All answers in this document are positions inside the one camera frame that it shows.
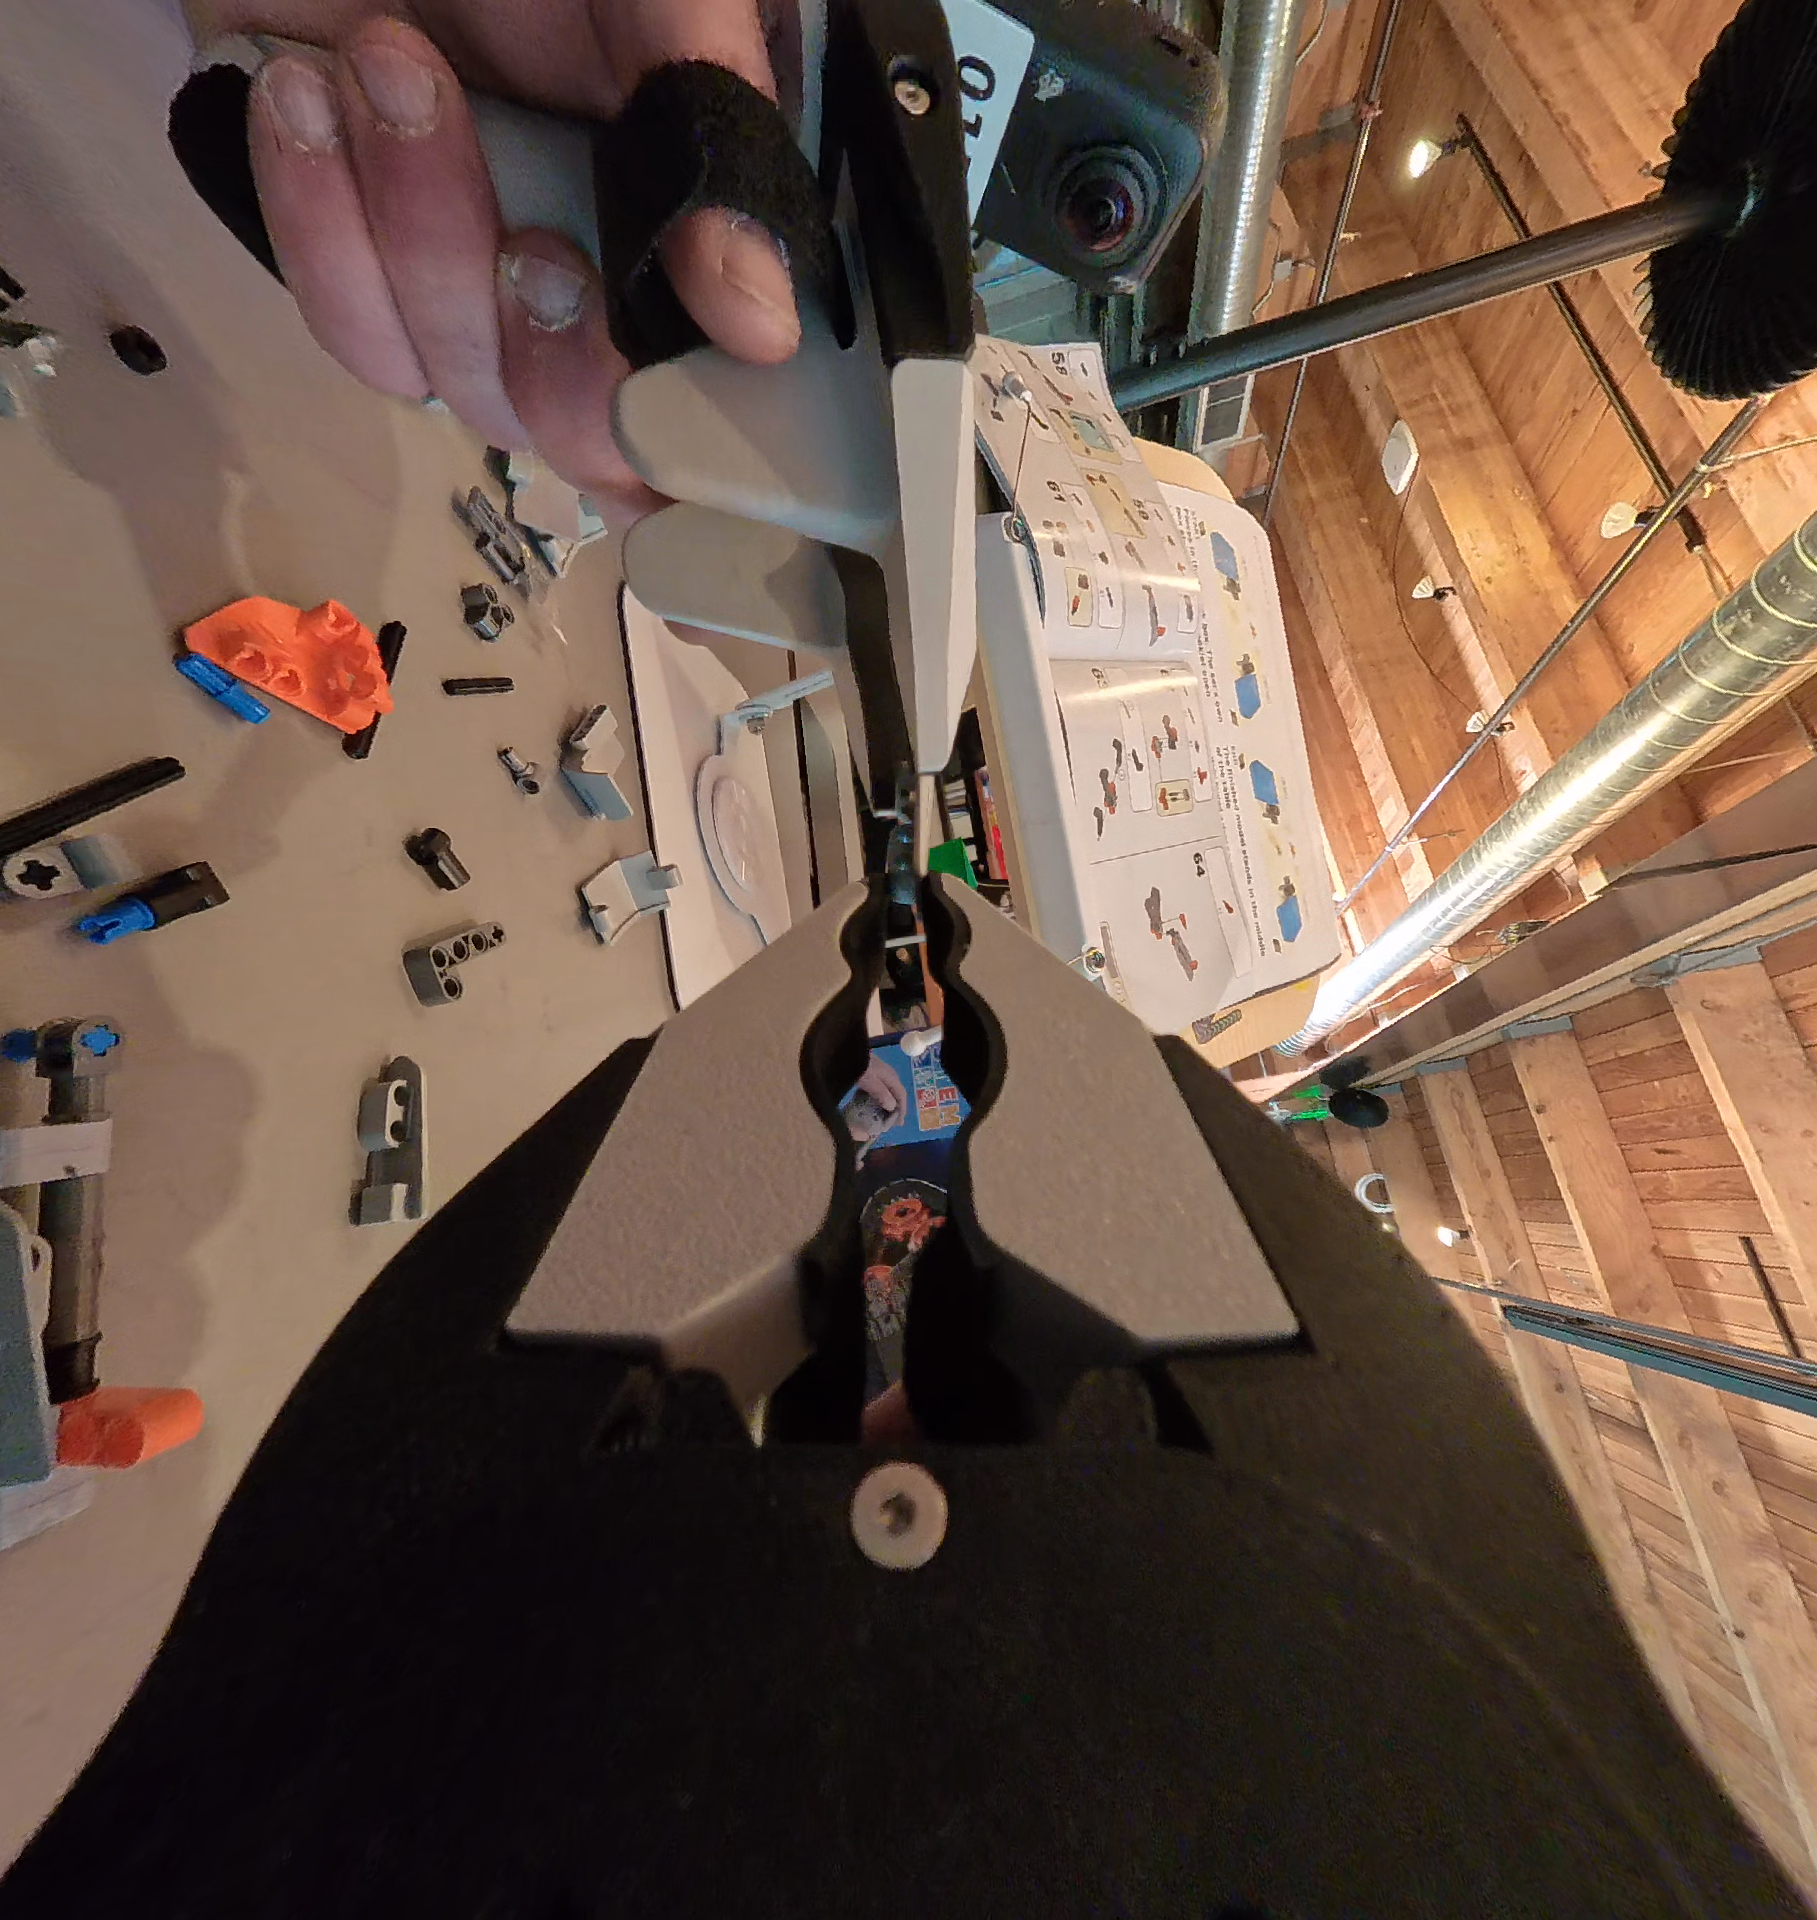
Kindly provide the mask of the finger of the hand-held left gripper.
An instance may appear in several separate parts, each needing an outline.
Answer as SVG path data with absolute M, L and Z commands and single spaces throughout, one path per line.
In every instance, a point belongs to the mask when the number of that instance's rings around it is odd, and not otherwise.
M 719 348 L 626 376 L 616 443 L 668 503 L 780 523 L 887 568 L 920 774 L 942 772 L 975 659 L 975 430 L 965 356 L 801 346 L 780 367 Z
M 889 583 L 874 558 L 723 509 L 668 503 L 626 531 L 625 577 L 668 623 L 828 661 L 866 781 L 911 774 Z

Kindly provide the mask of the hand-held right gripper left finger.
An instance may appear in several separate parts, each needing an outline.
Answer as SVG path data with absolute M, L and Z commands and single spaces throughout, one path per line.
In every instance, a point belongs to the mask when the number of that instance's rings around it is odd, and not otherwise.
M 504 1333 L 714 1373 L 750 1416 L 817 1345 L 801 1261 L 839 1187 L 832 1096 L 804 1051 L 853 996 L 881 883 L 850 883 L 668 1020 L 565 1205 Z

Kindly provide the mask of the person's left hand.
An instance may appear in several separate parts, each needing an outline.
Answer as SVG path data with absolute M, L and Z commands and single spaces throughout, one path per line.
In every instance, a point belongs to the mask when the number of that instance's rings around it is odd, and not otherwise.
M 465 85 L 605 122 L 659 66 L 705 58 L 787 106 L 801 2 L 185 2 L 196 49 L 298 40 L 249 88 L 249 161 L 304 324 L 374 391 L 441 398 L 532 450 L 613 532 L 659 506 L 608 406 L 629 367 L 598 264 L 507 225 Z

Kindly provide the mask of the light grey curved panel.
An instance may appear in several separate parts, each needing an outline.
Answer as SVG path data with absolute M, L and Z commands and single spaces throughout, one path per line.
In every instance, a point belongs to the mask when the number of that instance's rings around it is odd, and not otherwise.
M 532 450 L 487 447 L 489 473 L 502 483 L 507 516 L 534 537 L 555 543 L 595 543 L 605 517 L 589 495 L 569 485 Z

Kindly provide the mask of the blue toy kit box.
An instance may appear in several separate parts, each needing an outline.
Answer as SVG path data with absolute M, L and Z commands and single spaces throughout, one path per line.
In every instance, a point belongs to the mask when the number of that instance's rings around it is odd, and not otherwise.
M 942 1026 L 871 1038 L 842 1106 L 866 1293 L 866 1406 L 904 1372 L 913 1272 L 948 1214 L 948 1160 L 971 1100 L 942 1063 Z

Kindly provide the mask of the light grey boxy panel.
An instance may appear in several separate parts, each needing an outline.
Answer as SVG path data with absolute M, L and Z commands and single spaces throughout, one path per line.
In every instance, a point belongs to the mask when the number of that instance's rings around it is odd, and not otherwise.
M 598 822 L 634 820 L 634 802 L 622 786 L 626 753 L 616 710 L 589 705 L 562 738 L 559 774 L 584 817 Z

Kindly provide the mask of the dark grey connector block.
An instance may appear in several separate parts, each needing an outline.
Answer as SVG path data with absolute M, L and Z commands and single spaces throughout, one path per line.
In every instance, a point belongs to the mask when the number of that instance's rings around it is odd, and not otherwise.
M 537 596 L 532 549 L 520 537 L 516 523 L 496 506 L 492 495 L 487 489 L 456 492 L 450 495 L 450 509 L 496 580 L 532 602 Z

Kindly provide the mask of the toy instruction booklet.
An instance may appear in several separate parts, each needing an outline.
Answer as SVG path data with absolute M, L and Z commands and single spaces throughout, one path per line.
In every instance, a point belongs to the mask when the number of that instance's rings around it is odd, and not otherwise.
M 1102 351 L 975 340 L 980 664 L 1020 914 L 1148 1029 L 1260 1050 L 1341 960 L 1269 532 Z

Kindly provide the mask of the light grey flat clip panel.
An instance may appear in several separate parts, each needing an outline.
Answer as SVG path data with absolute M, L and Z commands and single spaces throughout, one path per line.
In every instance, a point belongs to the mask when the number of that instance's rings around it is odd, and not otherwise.
M 656 853 L 616 859 L 589 877 L 575 893 L 595 939 L 608 947 L 634 923 L 663 917 L 680 889 L 680 868 L 663 863 Z

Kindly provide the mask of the dark grey angled beam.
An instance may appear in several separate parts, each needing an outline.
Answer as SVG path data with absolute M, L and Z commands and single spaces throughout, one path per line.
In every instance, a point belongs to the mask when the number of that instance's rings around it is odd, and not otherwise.
M 453 1005 L 465 996 L 465 969 L 507 942 L 502 921 L 475 921 L 407 947 L 401 965 L 423 1006 Z

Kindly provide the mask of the orange wedge panel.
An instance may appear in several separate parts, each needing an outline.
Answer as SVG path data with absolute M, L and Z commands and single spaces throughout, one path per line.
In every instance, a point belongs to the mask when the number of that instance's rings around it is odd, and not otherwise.
M 179 640 L 346 735 L 395 705 L 375 631 L 335 599 L 298 607 L 241 596 L 183 626 Z

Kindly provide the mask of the black ceiling pipe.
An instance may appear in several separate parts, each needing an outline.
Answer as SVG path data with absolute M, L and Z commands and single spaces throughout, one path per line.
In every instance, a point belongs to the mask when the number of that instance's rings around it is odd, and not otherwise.
M 1169 403 L 1245 371 L 1266 371 L 1323 351 L 1348 348 L 1406 324 L 1424 324 L 1485 300 L 1541 289 L 1560 276 L 1660 254 L 1702 231 L 1736 225 L 1740 195 L 1688 191 L 1536 231 L 1509 246 L 1478 254 L 1421 274 L 1323 300 L 1290 315 L 1194 343 L 1175 356 L 1114 371 L 1111 394 L 1123 413 Z

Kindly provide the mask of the black and blue pin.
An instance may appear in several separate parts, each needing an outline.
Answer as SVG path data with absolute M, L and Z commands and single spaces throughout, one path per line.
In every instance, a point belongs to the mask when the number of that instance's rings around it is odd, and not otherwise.
M 95 947 L 146 935 L 168 923 L 202 914 L 229 899 L 225 880 L 213 863 L 189 860 L 168 872 L 150 877 L 100 910 L 82 914 L 73 927 L 76 935 Z

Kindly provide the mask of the grey two hole bracket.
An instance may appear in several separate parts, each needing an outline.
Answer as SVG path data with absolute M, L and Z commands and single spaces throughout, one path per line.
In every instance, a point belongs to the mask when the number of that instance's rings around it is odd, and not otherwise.
M 426 1211 L 420 1068 L 395 1056 L 364 1081 L 355 1114 L 364 1176 L 350 1197 L 350 1223 L 375 1229 L 414 1223 Z

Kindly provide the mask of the silver ventilation duct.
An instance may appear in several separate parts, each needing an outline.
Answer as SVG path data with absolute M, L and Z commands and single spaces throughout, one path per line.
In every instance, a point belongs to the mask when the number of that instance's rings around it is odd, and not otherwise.
M 1375 942 L 1330 971 L 1305 1026 L 1275 1051 L 1305 1056 L 1815 670 L 1817 509 Z
M 1309 2 L 1223 2 L 1226 125 L 1209 163 L 1189 343 L 1250 321 Z

